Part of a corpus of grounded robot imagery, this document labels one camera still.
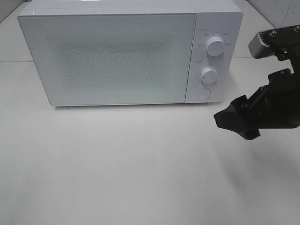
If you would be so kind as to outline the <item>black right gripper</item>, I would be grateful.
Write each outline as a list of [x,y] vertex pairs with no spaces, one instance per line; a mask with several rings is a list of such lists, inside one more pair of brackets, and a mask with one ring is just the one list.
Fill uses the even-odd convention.
[[213,115],[217,127],[245,140],[258,138],[259,128],[299,127],[300,48],[288,48],[287,58],[293,72],[286,68],[268,75],[269,84],[254,101],[248,101],[245,95],[234,99],[227,108]]

